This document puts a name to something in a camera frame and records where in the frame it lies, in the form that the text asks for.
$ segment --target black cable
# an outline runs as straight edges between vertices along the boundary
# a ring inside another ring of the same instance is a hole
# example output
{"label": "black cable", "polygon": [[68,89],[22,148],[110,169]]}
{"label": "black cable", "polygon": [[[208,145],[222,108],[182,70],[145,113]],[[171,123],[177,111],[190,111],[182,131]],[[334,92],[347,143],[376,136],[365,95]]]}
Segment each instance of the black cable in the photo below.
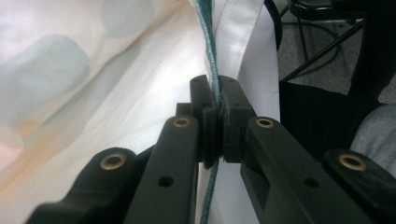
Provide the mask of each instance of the black cable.
{"label": "black cable", "polygon": [[[284,22],[283,25],[298,25],[298,22]],[[323,27],[323,26],[320,26],[320,25],[317,25],[317,24],[314,24],[314,23],[310,23],[310,22],[301,22],[301,25],[304,25],[304,26],[312,26],[312,27],[318,28],[318,29],[320,29],[320,30],[326,32],[327,34],[329,34],[334,40],[338,38],[338,36],[337,36],[333,31],[329,30],[329,29],[326,28],[326,27]],[[335,58],[339,55],[340,51],[341,51],[340,46],[337,46],[337,47],[335,48],[335,52],[334,52],[334,54],[332,55],[332,57],[331,57],[329,60],[327,60],[325,63],[323,63],[323,64],[321,64],[321,65],[319,65],[319,66],[317,66],[317,67],[315,67],[315,68],[313,68],[313,69],[311,69],[311,70],[302,72],[302,73],[300,73],[299,75],[297,75],[296,77],[294,77],[293,79],[295,79],[295,78],[297,78],[297,77],[306,76],[306,75],[308,75],[308,74],[311,74],[311,73],[313,73],[313,72],[316,72],[316,71],[320,70],[321,68],[323,68],[323,67],[329,65],[329,64],[330,64],[332,61],[334,61]]]}

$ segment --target teal wire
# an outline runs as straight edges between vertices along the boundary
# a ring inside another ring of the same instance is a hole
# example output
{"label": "teal wire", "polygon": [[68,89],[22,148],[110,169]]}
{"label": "teal wire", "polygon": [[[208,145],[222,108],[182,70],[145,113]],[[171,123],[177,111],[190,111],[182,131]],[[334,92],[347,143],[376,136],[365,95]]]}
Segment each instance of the teal wire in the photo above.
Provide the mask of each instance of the teal wire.
{"label": "teal wire", "polygon": [[[210,70],[212,71],[212,92],[216,102],[216,108],[220,110],[220,84],[219,72],[216,65],[216,43],[212,32],[212,1],[211,0],[194,0],[198,18],[202,29],[204,30],[206,42],[206,55],[209,60]],[[216,177],[218,175],[219,160],[215,162],[211,171],[205,193],[204,203],[202,206],[202,215],[200,224],[207,224],[209,218],[210,204],[212,203],[213,193],[215,191]]]}

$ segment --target clamp jaw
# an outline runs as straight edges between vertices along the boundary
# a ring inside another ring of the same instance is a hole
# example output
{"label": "clamp jaw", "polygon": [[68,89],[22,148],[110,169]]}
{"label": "clamp jaw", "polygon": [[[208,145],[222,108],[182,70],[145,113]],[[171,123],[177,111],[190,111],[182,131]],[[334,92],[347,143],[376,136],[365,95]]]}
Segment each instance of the clamp jaw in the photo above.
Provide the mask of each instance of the clamp jaw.
{"label": "clamp jaw", "polygon": [[364,156],[336,149],[319,164],[276,120],[256,117],[239,83],[220,77],[218,112],[206,76],[191,80],[157,144],[95,155],[58,203],[28,224],[193,223],[198,162],[241,163],[260,223],[393,223],[396,180]]}

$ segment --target gray fabric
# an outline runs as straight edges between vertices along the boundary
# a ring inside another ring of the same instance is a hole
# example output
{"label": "gray fabric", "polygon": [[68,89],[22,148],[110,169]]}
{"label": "gray fabric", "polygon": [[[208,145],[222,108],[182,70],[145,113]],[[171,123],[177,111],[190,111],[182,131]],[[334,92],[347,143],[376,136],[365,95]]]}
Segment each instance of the gray fabric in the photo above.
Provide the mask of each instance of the gray fabric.
{"label": "gray fabric", "polygon": [[381,106],[367,116],[351,150],[365,155],[396,177],[396,104]]}

